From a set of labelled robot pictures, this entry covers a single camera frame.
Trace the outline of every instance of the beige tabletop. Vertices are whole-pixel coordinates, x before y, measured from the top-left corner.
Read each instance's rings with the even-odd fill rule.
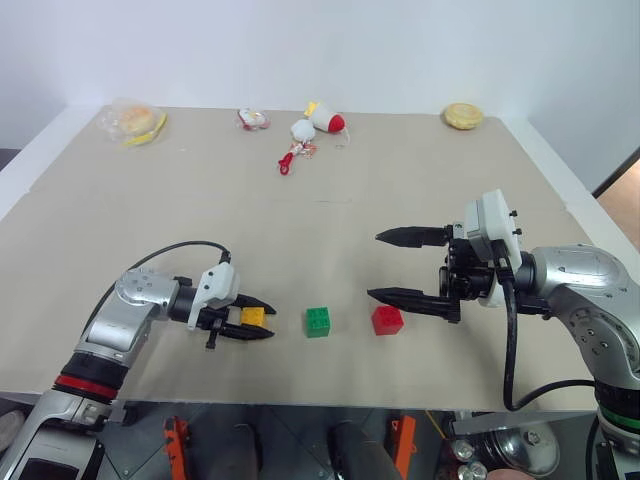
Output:
[[[169,243],[206,239],[233,254],[241,292],[271,303],[272,339],[242,344],[157,322],[122,396],[146,400],[501,409],[505,313],[467,302],[463,320],[405,314],[376,337],[368,288],[437,294],[444,248],[374,240],[387,228],[442,226],[501,188],[523,248],[588,240],[502,123],[460,132],[427,115],[347,115],[351,144],[320,133],[283,177],[294,112],[246,132],[234,112],[168,109],[153,143],[126,150],[90,123],[0,222],[0,391],[41,392],[70,357],[98,297],[131,263]],[[156,270],[199,278],[218,253],[191,247]],[[328,306],[331,334],[307,339],[303,314]],[[521,316],[516,396],[588,378],[557,320]],[[542,397],[584,409],[593,393]]]

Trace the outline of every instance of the white backdrop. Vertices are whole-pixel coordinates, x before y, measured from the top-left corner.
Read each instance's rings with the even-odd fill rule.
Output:
[[[529,117],[592,189],[640,144],[638,0],[0,0],[0,147],[65,104]]]

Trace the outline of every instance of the red lego block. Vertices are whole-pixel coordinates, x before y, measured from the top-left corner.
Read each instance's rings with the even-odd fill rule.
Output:
[[[395,335],[404,327],[400,310],[388,305],[376,308],[371,315],[371,320],[376,335]]]

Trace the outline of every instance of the yellow lego block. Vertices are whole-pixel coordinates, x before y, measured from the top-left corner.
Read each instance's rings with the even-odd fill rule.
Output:
[[[242,309],[240,323],[267,328],[267,317],[263,307],[246,307]]]

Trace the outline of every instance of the orange bracket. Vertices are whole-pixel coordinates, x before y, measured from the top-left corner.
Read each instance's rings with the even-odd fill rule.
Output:
[[[400,472],[403,480],[407,480],[409,475],[409,463],[411,455],[418,449],[413,444],[413,436],[416,433],[416,419],[408,415],[403,415],[400,420],[391,422],[394,440],[393,464]]]
[[[187,422],[178,417],[169,417],[164,421],[164,449],[171,464],[172,480],[188,480],[187,457],[184,453],[185,442],[189,437]]]

